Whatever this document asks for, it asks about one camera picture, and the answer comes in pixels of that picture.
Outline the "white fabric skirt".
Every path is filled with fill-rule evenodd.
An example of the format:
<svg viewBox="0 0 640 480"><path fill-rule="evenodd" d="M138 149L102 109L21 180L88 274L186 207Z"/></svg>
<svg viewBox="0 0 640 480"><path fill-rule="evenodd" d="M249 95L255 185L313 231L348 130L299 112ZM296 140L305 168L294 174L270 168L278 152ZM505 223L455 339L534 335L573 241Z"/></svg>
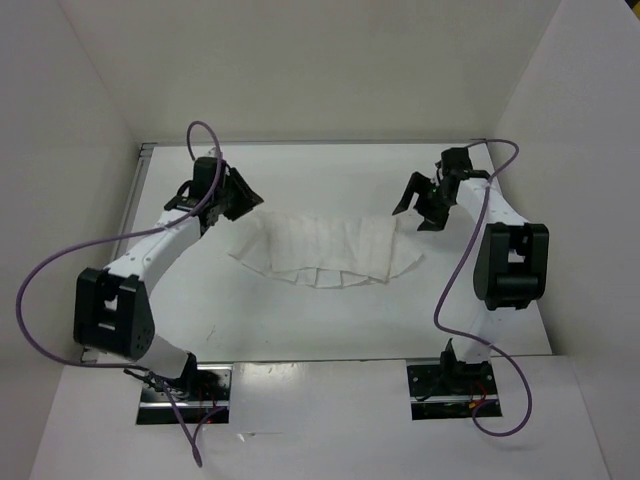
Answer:
<svg viewBox="0 0 640 480"><path fill-rule="evenodd" d="M269 211L241 221L229 255L266 278L316 289L386 284L423 257L391 216Z"/></svg>

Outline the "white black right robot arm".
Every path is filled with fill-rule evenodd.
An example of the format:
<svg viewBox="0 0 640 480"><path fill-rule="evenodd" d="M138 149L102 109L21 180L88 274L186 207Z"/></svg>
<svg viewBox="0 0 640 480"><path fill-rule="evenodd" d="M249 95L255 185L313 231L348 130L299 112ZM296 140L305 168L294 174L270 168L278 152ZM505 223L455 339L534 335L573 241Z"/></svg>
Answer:
<svg viewBox="0 0 640 480"><path fill-rule="evenodd" d="M549 229L519 214L496 189L496 179L495 173L473 165L468 147L449 148L442 152L433 176L411 174L393 211L414 209L422 219L418 228L425 232L443 231L454 207L474 222L434 311L436 328L450 338L430 375L409 375L411 394L419 401L478 389L489 374L491 355L508 356L496 344L504 325L545 292ZM439 316L469 259L475 261L472 290L479 315L468 330L447 327Z"/></svg>

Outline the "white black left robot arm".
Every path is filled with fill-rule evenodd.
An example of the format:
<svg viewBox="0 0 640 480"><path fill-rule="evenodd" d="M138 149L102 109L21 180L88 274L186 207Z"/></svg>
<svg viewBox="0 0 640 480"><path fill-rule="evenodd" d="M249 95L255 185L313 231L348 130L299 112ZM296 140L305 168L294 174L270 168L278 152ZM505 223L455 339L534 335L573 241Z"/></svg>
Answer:
<svg viewBox="0 0 640 480"><path fill-rule="evenodd" d="M184 400L210 382L196 356L161 337L150 295L162 276L220 218L236 221L262 204L238 170L216 157L195 160L193 176L165 204L155 226L102 269L87 268L76 281L73 337L144 370L157 391Z"/></svg>

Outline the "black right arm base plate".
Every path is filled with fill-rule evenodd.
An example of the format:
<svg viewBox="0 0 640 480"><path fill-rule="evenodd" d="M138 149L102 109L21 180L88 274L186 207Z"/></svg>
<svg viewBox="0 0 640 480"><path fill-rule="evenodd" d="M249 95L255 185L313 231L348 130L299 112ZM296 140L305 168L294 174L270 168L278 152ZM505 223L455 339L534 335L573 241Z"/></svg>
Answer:
<svg viewBox="0 0 640 480"><path fill-rule="evenodd" d="M485 363L470 377L446 374L439 363L406 365L413 421L466 419L481 406L478 418L502 416L491 366Z"/></svg>

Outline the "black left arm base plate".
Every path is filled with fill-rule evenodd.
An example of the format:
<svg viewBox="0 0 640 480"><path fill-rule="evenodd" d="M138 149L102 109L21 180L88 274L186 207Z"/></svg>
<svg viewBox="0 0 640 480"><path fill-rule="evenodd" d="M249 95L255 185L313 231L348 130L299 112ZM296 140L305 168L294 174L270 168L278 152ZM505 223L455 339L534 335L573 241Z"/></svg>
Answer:
<svg viewBox="0 0 640 480"><path fill-rule="evenodd" d="M198 369L204 376L203 386L189 394L171 392L184 422L196 426L206 418L206 424L228 424L233 365L202 363ZM136 424L178 424L171 403L159 386L145 384L142 387Z"/></svg>

